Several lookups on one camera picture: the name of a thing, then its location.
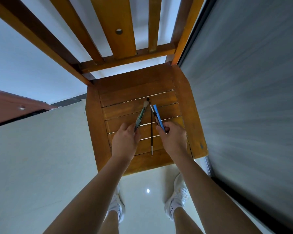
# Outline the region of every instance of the forearm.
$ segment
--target forearm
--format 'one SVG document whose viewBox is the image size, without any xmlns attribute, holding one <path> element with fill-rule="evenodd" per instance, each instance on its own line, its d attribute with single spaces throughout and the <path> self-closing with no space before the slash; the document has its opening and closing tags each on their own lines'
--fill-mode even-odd
<svg viewBox="0 0 293 234">
<path fill-rule="evenodd" d="M 129 163 L 128 159 L 110 158 L 44 233 L 97 233 Z"/>
<path fill-rule="evenodd" d="M 261 233 L 192 158 L 187 154 L 175 154 L 172 160 L 184 177 L 207 234 Z"/>
</svg>

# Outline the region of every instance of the paintbrush bristles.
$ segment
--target paintbrush bristles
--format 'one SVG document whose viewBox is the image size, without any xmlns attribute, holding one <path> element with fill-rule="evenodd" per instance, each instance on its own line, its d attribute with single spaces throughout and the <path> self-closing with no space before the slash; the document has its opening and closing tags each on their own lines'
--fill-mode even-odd
<svg viewBox="0 0 293 234">
<path fill-rule="evenodd" d="M 150 103 L 150 102 L 149 102 L 148 100 L 145 100 L 144 103 L 143 103 L 143 107 L 146 108 L 146 107 L 149 105 L 149 103 Z"/>
</svg>

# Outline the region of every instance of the foot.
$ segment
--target foot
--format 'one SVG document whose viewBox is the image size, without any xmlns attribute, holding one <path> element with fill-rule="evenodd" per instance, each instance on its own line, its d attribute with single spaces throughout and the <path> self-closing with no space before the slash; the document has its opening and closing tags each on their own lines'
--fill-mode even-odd
<svg viewBox="0 0 293 234">
<path fill-rule="evenodd" d="M 188 196 L 188 189 L 183 180 L 183 176 L 180 173 L 174 181 L 174 192 L 172 196 L 168 199 L 168 201 L 165 203 L 165 213 L 170 220 L 174 220 L 174 211 L 176 208 L 184 207 Z"/>
<path fill-rule="evenodd" d="M 121 223 L 121 221 L 123 221 L 125 217 L 125 205 L 121 202 L 119 198 L 119 184 L 114 191 L 113 198 L 111 200 L 110 206 L 108 207 L 106 215 L 108 215 L 108 213 L 112 210 L 115 210 L 117 212 L 118 223 Z"/>
</svg>

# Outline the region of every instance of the blue pen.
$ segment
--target blue pen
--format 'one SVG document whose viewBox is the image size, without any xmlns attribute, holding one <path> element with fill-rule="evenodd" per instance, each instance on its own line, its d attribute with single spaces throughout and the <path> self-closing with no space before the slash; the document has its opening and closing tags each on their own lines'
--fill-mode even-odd
<svg viewBox="0 0 293 234">
<path fill-rule="evenodd" d="M 160 126 L 161 126 L 162 129 L 165 131 L 164 125 L 163 125 L 162 120 L 161 120 L 161 118 L 160 118 L 160 114 L 158 113 L 158 110 L 157 110 L 157 106 L 156 106 L 156 105 L 153 105 L 153 107 L 154 107 L 154 111 L 155 111 L 155 113 L 156 113 L 157 119 L 158 119 L 158 121 L 159 121 L 159 123 L 160 123 Z"/>
</svg>

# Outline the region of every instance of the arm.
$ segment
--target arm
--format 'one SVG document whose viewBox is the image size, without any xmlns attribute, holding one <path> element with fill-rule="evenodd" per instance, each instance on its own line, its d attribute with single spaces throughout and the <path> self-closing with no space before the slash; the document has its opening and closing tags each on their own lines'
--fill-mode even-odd
<svg viewBox="0 0 293 234">
<path fill-rule="evenodd" d="M 261 233 L 243 211 L 200 168 L 187 153 L 186 131 L 172 122 L 165 133 L 156 126 L 166 152 L 179 168 L 192 197 L 194 206 L 208 234 Z"/>
<path fill-rule="evenodd" d="M 44 234 L 97 233 L 104 221 L 116 186 L 135 155 L 140 134 L 135 124 L 122 124 L 112 141 L 112 157 L 76 195 Z"/>
</svg>

